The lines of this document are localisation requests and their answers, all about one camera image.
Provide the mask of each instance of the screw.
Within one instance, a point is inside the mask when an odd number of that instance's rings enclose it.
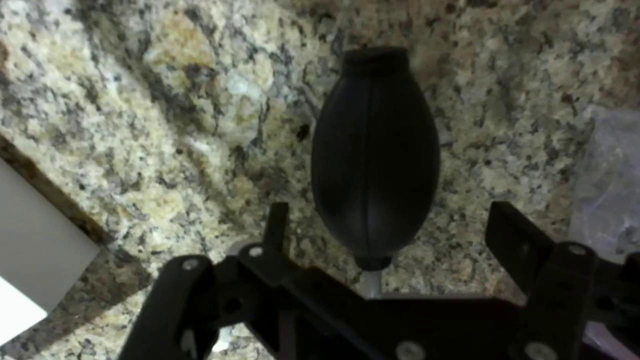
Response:
[[[187,260],[181,261],[181,267],[190,272],[190,269],[197,267],[197,260],[196,258],[187,258]]]
[[[252,255],[252,258],[258,258],[261,253],[263,253],[261,245],[254,245],[254,247],[247,250],[247,255]]]
[[[424,360],[424,347],[415,342],[400,342],[395,345],[395,357],[397,360]]]
[[[585,255],[587,253],[585,247],[580,245],[580,243],[570,243],[567,252],[578,253],[578,255]]]
[[[529,360],[558,360],[556,351],[551,345],[544,344],[544,342],[528,342],[524,345],[524,354]]]

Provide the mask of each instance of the granite countertop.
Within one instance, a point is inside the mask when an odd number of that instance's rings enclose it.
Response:
[[[635,0],[7,0],[0,136],[109,242],[6,356],[114,357],[148,294],[131,264],[222,260],[259,237],[274,200],[291,206],[291,258],[357,288],[311,209],[308,160],[342,49],[369,43],[409,48],[443,163],[383,289],[507,291],[482,243],[488,206],[510,200],[566,234],[581,114],[640,101]],[[233,334],[219,357],[268,357]]]

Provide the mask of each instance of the black rubber bulb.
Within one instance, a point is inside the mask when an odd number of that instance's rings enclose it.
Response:
[[[345,51],[311,143],[311,192],[362,269],[382,269],[419,230],[440,145],[404,48]]]

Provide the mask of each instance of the air blower bulb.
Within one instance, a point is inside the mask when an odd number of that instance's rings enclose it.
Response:
[[[405,48],[344,51],[311,139],[315,209],[355,264],[369,291],[380,272],[419,230],[440,173],[433,117],[408,66]]]

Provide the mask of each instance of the speckled granite surface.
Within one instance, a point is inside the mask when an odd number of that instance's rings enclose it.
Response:
[[[507,288],[482,245],[510,200],[566,231],[587,104],[638,105],[635,0],[6,0],[0,134],[114,237],[9,357],[114,357],[168,258],[213,260],[291,204],[291,255],[357,283],[308,190],[309,131],[345,46],[402,43],[442,131],[442,188],[388,291]],[[268,357],[245,332],[222,357]]]

